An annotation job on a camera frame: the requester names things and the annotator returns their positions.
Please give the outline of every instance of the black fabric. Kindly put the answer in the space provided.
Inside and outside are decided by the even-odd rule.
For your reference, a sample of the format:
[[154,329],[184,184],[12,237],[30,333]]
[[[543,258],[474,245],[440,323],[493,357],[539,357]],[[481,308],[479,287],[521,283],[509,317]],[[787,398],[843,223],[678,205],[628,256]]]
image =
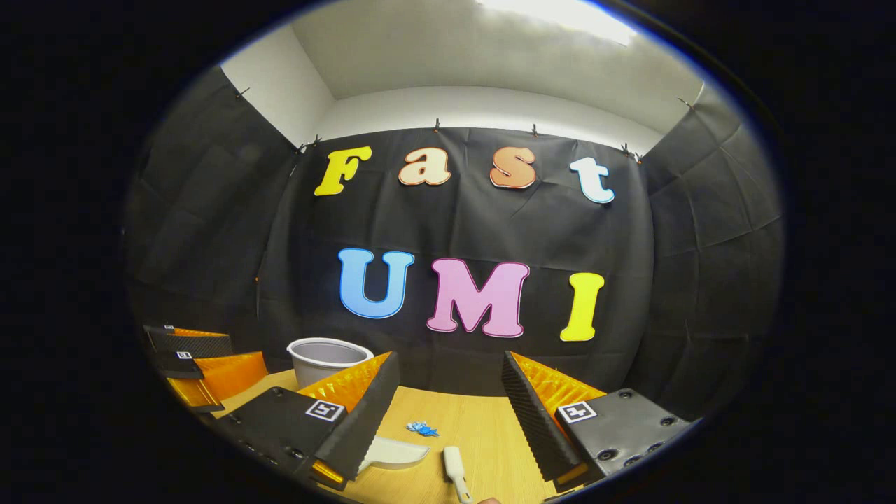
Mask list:
[[784,259],[773,167],[728,103],[704,86],[643,159],[656,256],[648,325],[625,385],[688,420],[744,384]]
[[[370,146],[338,195],[315,196],[327,155]],[[501,147],[534,152],[538,180],[523,189],[495,187],[488,177]],[[439,147],[448,152],[451,178],[441,186],[403,186],[398,172],[408,152]],[[582,193],[572,161],[594,157],[609,168],[610,204]],[[260,272],[259,345],[284,353],[303,337],[333,337],[374,354],[401,354],[401,382],[408,387],[469,395],[503,395],[504,351],[526,355],[563,373],[614,390],[622,385],[647,316],[653,230],[645,180],[634,160],[617,149],[550,135],[517,131],[443,128],[406,129],[321,142],[302,156],[271,228]],[[404,306],[393,317],[369,319],[340,302],[343,248],[375,255],[367,267],[366,295],[385,295],[384,252],[413,254]],[[433,316],[438,279],[434,260],[466,261],[481,288],[501,262],[530,268],[521,295],[524,334],[506,339],[459,327],[439,333],[426,327]],[[588,342],[563,342],[573,302],[571,274],[602,275]]]
[[[262,351],[271,372],[289,369],[289,342],[335,337],[399,352],[402,385],[456,394],[503,395],[502,353],[511,350],[601,389],[634,388],[689,420],[740,388],[775,305],[783,223],[771,165],[713,91],[642,165],[604,145],[476,128],[356,135],[297,155],[236,95],[210,71],[148,142],[124,229],[141,323],[230,334],[234,352]],[[373,157],[343,193],[314,196],[327,154],[364,145]],[[535,153],[531,187],[489,181],[492,155],[508,145]],[[421,147],[448,152],[445,184],[398,181],[404,156]],[[582,194],[569,163],[586,156],[609,167],[612,203]],[[384,295],[383,253],[415,256],[394,317],[341,305],[337,254],[347,247],[375,254],[366,278],[374,300]],[[500,262],[528,265],[525,333],[430,331],[430,265],[442,257],[464,259],[479,287]],[[597,335],[562,342],[578,272],[607,282]]]
[[[297,155],[215,66],[168,110],[143,149],[125,208],[137,320],[256,344],[255,276]],[[264,355],[271,370],[283,355]]]

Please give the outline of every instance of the white bucket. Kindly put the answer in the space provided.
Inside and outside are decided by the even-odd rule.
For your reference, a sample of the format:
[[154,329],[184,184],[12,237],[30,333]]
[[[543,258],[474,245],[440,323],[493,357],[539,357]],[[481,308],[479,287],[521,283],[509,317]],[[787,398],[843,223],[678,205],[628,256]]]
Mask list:
[[289,344],[287,351],[292,356],[298,388],[374,358],[363,346],[331,338],[296,340]]

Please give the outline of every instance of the blue letter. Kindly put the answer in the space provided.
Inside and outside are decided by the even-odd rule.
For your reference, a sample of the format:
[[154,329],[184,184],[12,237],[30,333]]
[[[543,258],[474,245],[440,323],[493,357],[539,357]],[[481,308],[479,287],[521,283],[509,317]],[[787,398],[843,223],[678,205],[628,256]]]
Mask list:
[[600,183],[600,176],[607,177],[610,171],[606,166],[599,166],[594,158],[582,158],[569,164],[572,171],[579,172],[579,182],[582,184],[582,192],[585,197],[594,203],[609,203],[613,201],[613,191],[605,189]]
[[407,252],[386,252],[383,262],[389,265],[389,283],[382,301],[371,301],[364,295],[364,278],[367,265],[374,255],[363,248],[344,248],[339,253],[342,262],[342,278],[339,295],[342,304],[355,315],[367,318],[387,318],[398,313],[404,304],[404,283],[408,266],[414,264],[414,256]]

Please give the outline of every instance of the serrated black edge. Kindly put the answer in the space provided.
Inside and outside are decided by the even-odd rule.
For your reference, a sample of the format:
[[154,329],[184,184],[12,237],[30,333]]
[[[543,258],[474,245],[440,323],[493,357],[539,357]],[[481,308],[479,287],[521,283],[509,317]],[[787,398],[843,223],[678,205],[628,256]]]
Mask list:
[[554,480],[584,462],[557,428],[510,352],[504,352],[501,382],[544,481]]
[[314,453],[345,480],[358,477],[358,468],[392,404],[401,381],[398,359],[397,352],[386,358],[358,405]]

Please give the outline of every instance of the wooden table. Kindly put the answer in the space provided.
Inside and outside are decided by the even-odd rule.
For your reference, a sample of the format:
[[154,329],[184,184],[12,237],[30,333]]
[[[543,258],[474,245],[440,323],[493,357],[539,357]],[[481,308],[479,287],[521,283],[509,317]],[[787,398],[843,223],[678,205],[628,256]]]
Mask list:
[[[214,416],[230,413],[271,387],[297,390],[295,374],[289,370],[268,375],[245,392],[222,401],[227,410]],[[405,429],[412,421],[426,421],[438,429],[439,437],[426,438]],[[368,467],[342,492],[350,499],[375,504],[457,504],[453,485],[444,479],[442,448],[446,446],[461,449],[467,487],[475,502],[494,497],[502,504],[526,504],[556,495],[554,484],[541,480],[507,397],[398,387],[376,435],[428,446],[430,450],[422,462],[408,469]]]

